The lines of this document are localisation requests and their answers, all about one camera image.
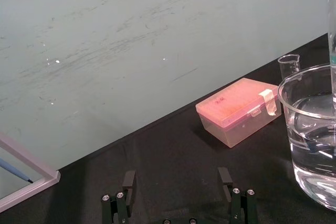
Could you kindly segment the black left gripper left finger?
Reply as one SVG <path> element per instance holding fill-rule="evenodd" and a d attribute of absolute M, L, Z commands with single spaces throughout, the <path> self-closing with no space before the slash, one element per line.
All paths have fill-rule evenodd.
<path fill-rule="evenodd" d="M 102 223 L 114 223 L 117 215 L 118 223 L 129 223 L 136 195 L 136 171 L 129 170 L 125 173 L 122 189 L 112 194 L 101 197 Z"/>

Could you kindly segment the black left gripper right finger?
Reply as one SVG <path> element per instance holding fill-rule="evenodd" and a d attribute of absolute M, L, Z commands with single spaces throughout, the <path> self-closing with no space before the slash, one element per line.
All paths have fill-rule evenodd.
<path fill-rule="evenodd" d="M 229 223 L 257 223 L 257 198 L 252 188 L 236 186 L 226 167 L 217 168 L 219 191 L 228 204 Z"/>

